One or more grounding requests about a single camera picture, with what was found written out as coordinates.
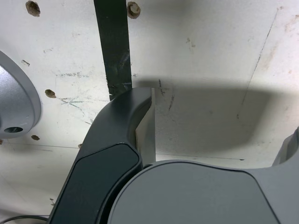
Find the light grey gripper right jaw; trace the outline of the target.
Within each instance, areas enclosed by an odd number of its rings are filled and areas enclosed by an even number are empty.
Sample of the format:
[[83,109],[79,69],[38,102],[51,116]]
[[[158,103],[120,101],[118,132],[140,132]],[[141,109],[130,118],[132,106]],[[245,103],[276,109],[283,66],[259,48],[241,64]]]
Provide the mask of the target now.
[[273,165],[234,169],[184,160],[156,162],[120,191],[110,224],[296,224],[299,133]]

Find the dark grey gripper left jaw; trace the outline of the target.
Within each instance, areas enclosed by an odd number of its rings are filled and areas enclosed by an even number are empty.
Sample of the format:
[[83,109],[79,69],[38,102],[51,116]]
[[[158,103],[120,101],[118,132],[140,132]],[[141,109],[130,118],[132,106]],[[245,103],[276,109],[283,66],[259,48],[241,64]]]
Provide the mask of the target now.
[[151,88],[138,87],[99,112],[51,212],[50,224],[107,223],[117,195],[143,169],[135,131],[151,103]]

